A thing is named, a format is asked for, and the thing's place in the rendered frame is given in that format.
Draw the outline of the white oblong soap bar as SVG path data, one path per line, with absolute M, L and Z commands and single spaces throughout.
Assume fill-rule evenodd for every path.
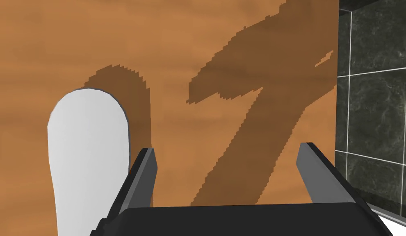
M 129 171 L 128 121 L 119 103 L 91 88 L 65 95 L 49 118 L 48 156 L 58 236 L 89 236 Z

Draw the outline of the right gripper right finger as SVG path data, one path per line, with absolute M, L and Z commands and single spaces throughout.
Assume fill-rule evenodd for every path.
M 296 166 L 313 203 L 366 202 L 313 143 L 301 143 Z

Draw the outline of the wooden sink cabinet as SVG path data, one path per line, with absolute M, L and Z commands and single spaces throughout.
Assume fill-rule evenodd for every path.
M 58 236 L 48 122 L 110 94 L 154 207 L 311 203 L 301 142 L 335 158 L 339 0 L 0 0 L 0 236 Z

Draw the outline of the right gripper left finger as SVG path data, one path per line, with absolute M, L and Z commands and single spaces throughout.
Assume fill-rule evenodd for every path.
M 128 208 L 150 207 L 156 174 L 154 149 L 141 149 L 109 210 L 107 219 L 116 218 Z

